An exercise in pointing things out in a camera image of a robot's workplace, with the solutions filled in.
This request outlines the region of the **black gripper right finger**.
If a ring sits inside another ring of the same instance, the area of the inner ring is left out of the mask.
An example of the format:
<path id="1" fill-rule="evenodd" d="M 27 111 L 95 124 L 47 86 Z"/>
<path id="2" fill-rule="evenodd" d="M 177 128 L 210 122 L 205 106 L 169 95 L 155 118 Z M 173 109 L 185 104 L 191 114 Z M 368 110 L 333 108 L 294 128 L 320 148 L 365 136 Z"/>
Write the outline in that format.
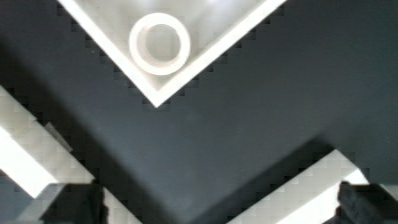
<path id="1" fill-rule="evenodd" d="M 329 224 L 398 224 L 398 185 L 344 182 Z"/>

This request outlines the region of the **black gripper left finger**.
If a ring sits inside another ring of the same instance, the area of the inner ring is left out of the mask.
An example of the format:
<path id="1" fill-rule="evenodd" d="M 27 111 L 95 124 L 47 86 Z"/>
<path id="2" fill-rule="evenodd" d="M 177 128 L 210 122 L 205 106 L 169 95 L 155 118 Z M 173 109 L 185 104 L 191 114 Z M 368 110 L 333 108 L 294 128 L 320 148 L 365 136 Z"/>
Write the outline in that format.
<path id="1" fill-rule="evenodd" d="M 66 184 L 40 220 L 45 224 L 109 224 L 105 192 L 98 184 Z"/>

